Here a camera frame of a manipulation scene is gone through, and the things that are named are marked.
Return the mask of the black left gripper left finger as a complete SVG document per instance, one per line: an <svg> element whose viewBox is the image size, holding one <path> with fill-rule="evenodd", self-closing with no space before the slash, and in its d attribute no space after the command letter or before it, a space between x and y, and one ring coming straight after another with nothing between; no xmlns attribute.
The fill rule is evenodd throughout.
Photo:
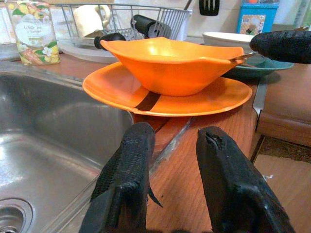
<svg viewBox="0 0 311 233"><path fill-rule="evenodd" d="M80 227L81 233L146 233L148 198L152 192L149 162L155 132L147 122L132 125L104 165Z"/></svg>

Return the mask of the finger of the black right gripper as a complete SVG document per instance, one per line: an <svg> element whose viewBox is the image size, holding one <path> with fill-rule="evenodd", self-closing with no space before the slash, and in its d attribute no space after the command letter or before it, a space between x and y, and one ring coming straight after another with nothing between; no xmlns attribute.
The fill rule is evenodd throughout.
<svg viewBox="0 0 311 233"><path fill-rule="evenodd" d="M249 46L271 60L308 65L311 63L310 31L260 33L251 39Z"/></svg>

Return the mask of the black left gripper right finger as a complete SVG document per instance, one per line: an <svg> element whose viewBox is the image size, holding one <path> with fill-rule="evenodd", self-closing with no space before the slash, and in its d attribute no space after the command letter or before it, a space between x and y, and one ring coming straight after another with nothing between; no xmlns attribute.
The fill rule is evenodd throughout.
<svg viewBox="0 0 311 233"><path fill-rule="evenodd" d="M199 129L196 156L215 233L293 233L278 198L221 128Z"/></svg>

